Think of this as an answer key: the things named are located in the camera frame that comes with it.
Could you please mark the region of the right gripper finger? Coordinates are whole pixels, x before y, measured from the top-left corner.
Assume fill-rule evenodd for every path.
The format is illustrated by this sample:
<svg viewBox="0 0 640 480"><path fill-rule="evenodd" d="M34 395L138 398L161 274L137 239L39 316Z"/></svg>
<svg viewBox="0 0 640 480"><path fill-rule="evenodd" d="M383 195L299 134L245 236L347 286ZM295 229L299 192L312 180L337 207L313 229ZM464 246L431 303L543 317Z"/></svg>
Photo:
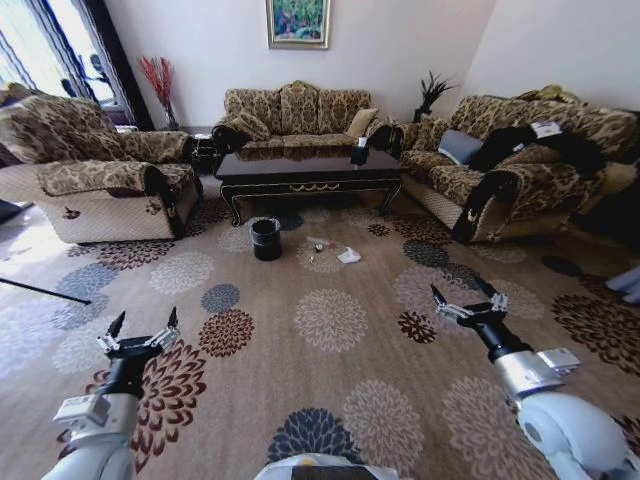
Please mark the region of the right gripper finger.
<svg viewBox="0 0 640 480"><path fill-rule="evenodd" d="M508 296L506 294L498 292L493 285L479 276L475 276L474 279L480 290L487 296L488 301L469 305L468 310L474 314L508 311Z"/></svg>
<svg viewBox="0 0 640 480"><path fill-rule="evenodd" d="M431 290L436 306L436 312L440 316L451 321L463 321L473 316L473 312L471 310L448 303L434 284L431 285Z"/></svg>

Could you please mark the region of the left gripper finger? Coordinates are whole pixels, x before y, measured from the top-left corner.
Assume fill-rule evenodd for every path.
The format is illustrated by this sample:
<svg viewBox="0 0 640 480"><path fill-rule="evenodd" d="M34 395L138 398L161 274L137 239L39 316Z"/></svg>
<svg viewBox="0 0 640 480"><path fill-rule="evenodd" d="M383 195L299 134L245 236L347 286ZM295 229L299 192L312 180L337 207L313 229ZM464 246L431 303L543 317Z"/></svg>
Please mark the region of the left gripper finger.
<svg viewBox="0 0 640 480"><path fill-rule="evenodd" d="M174 306L169 315L169 320L164 329L159 333L146 340L145 347L169 349L180 337L178 329L177 307Z"/></svg>
<svg viewBox="0 0 640 480"><path fill-rule="evenodd" d="M107 331L96 337L96 341L103 350L105 355L115 352L120 349L120 344L117 341L117 337L120 333L126 312L122 311L114 321L111 322Z"/></svg>

